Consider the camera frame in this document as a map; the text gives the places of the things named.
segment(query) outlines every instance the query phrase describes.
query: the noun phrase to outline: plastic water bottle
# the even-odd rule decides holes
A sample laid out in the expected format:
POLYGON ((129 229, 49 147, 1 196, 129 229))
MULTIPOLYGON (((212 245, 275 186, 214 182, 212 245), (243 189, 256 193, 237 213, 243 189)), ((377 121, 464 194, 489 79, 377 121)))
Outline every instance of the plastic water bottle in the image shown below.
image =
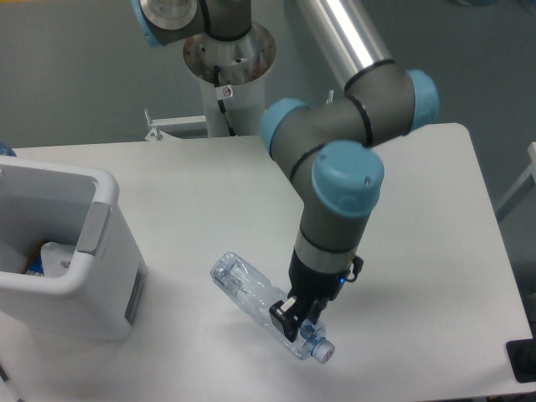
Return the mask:
POLYGON ((300 360, 313 356, 326 363, 335 352, 335 346, 326 337, 326 326, 306 320, 298 331, 296 341, 290 342, 271 322, 270 307, 286 294, 272 286, 270 280, 247 261, 234 253, 225 254, 210 271, 214 283, 238 307, 247 312, 259 325, 300 360))

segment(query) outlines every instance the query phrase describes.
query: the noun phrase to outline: robotic arm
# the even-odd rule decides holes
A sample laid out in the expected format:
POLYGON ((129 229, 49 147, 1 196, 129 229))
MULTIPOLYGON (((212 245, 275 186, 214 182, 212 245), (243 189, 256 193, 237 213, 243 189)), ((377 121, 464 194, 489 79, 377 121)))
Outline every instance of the robotic arm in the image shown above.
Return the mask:
MULTIPOLYGON (((355 252, 384 178, 383 164, 370 148, 433 122, 439 110, 433 81, 422 71, 405 72, 397 66, 360 1, 297 2, 344 98, 316 109, 283 99, 260 123, 266 149, 304 203, 289 269, 291 291, 287 300, 270 309, 272 322, 290 341, 306 319, 317 322, 327 303, 361 269, 363 262, 355 252)), ((246 0, 139 4, 143 21, 161 43, 204 30, 229 45, 250 31, 246 0), (190 21, 169 29, 148 17, 147 7, 167 17, 188 16, 181 17, 182 23, 190 21), (233 23, 219 21, 221 15, 233 23)))

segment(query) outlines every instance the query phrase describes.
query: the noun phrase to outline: white table surface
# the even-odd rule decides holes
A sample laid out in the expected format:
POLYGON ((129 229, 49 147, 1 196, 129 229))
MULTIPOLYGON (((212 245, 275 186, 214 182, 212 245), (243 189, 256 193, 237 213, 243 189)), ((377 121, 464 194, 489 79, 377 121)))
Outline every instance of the white table surface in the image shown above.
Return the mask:
POLYGON ((381 199, 365 260, 322 314, 337 346, 302 362, 213 284, 233 250, 288 290, 300 199, 258 137, 20 149, 105 168, 149 266, 124 343, 28 329, 0 313, 0 357, 27 401, 410 401, 511 394, 505 342, 529 338, 466 129, 375 148, 381 199))

